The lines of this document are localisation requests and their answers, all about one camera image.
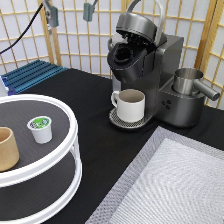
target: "stainless steel pitcher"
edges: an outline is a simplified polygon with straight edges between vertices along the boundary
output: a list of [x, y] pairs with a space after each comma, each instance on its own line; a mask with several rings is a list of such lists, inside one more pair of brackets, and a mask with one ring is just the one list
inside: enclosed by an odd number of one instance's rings
[[195, 95], [199, 91], [209, 99], [215, 101], [220, 97], [220, 93], [202, 83], [200, 80], [204, 74], [195, 68], [180, 68], [176, 70], [174, 76], [173, 89], [182, 95]]

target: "black countertop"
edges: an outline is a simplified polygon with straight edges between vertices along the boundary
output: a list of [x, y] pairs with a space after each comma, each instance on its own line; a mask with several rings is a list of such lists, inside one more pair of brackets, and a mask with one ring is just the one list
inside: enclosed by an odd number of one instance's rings
[[23, 93], [65, 102], [79, 125], [81, 184], [69, 204], [47, 224], [85, 223], [158, 126], [224, 150], [224, 111], [218, 109], [204, 106], [200, 122], [193, 128], [179, 129], [153, 120], [138, 131], [125, 132], [108, 119], [113, 108], [109, 79], [70, 69]]

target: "beige cup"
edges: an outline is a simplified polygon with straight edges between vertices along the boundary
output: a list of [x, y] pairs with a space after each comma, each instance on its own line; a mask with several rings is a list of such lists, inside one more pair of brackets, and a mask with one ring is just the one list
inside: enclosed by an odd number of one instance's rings
[[19, 151], [13, 131], [0, 127], [0, 172], [13, 167], [19, 160]]

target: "green label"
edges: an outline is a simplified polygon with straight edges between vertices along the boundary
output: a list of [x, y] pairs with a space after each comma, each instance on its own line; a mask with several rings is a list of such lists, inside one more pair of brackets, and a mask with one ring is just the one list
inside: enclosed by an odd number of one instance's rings
[[35, 120], [33, 120], [31, 123], [30, 123], [30, 126], [32, 128], [35, 128], [35, 129], [41, 129], [41, 128], [44, 128], [44, 127], [47, 127], [48, 124], [49, 124], [49, 119], [48, 118], [45, 118], [45, 117], [40, 117], [40, 118], [37, 118]]

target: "drip tray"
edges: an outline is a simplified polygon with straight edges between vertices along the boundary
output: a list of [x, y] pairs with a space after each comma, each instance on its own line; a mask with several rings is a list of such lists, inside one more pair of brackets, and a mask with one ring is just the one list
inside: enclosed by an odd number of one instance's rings
[[128, 123], [128, 122], [122, 121], [117, 116], [116, 108], [111, 110], [109, 114], [109, 119], [113, 125], [115, 125], [118, 128], [125, 129], [127, 131], [134, 131], [136, 129], [144, 127], [151, 120], [151, 118], [152, 118], [151, 114], [145, 113], [145, 116], [140, 121], [137, 121], [134, 123]]

